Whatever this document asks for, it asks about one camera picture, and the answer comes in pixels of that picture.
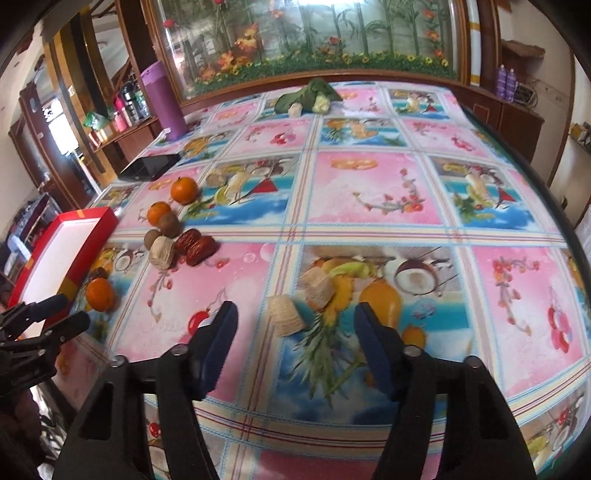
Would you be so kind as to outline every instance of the lid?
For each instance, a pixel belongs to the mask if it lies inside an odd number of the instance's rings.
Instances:
[[[150,83],[154,83],[161,78],[166,78],[166,67],[164,63],[160,60],[156,63],[150,65],[147,69],[142,72],[142,80],[144,81],[144,85],[149,85]]]

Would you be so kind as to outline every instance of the kiwi fruit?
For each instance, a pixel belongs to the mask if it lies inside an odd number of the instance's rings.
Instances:
[[[159,236],[162,236],[162,232],[160,230],[156,230],[155,228],[152,228],[146,232],[144,235],[144,247],[146,247],[146,250],[149,251],[150,248],[152,248],[154,240],[156,240]]]
[[[183,231],[181,222],[178,221],[177,216],[173,212],[165,213],[162,215],[162,217],[160,217],[160,220],[158,221],[158,228],[162,234],[168,238],[175,238]]]

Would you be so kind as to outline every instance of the dried fruit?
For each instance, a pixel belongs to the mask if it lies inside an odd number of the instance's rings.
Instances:
[[[109,274],[103,267],[96,267],[92,272],[90,272],[88,280],[92,281],[95,278],[109,278]]]
[[[200,238],[201,238],[201,232],[199,230],[191,228],[191,229],[187,230],[186,232],[181,233],[181,236],[179,236],[174,243],[174,249],[180,255],[187,255],[189,248],[191,248],[192,245],[197,243],[197,241]]]
[[[212,236],[206,235],[201,237],[189,248],[187,252],[187,265],[194,267],[200,264],[206,258],[211,257],[218,248],[219,245]]]
[[[148,259],[159,270],[168,270],[174,260],[174,242],[165,236],[159,236],[150,248]]]

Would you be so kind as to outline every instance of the glass panel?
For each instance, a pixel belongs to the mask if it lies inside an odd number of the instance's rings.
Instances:
[[[185,98],[316,69],[455,78],[453,0],[151,0]]]

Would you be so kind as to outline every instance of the table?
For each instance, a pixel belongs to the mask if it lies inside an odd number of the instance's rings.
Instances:
[[[369,479],[393,408],[354,334],[353,308],[368,301],[434,356],[481,357],[536,469],[546,468],[591,414],[591,322],[563,235],[511,156],[448,90],[335,88],[344,100],[326,116],[276,115],[274,102],[293,89],[205,109],[191,133],[142,153],[181,152],[173,171],[104,192],[95,206],[111,206],[120,222],[94,267],[110,272],[120,301],[110,314],[89,312],[88,334],[58,360],[57,385],[79,406],[107,358],[159,356],[232,300],[238,333],[217,388],[195,404],[220,477]],[[169,197],[180,176],[203,186],[188,207]],[[150,265],[142,239],[159,200],[220,241],[219,252],[198,267]],[[340,268],[320,312],[298,285],[312,266]],[[316,328],[274,335],[265,298],[281,293]],[[88,310],[83,289],[73,309]],[[166,478],[156,399],[146,402],[154,465]],[[437,469],[444,412],[441,398],[425,478]]]

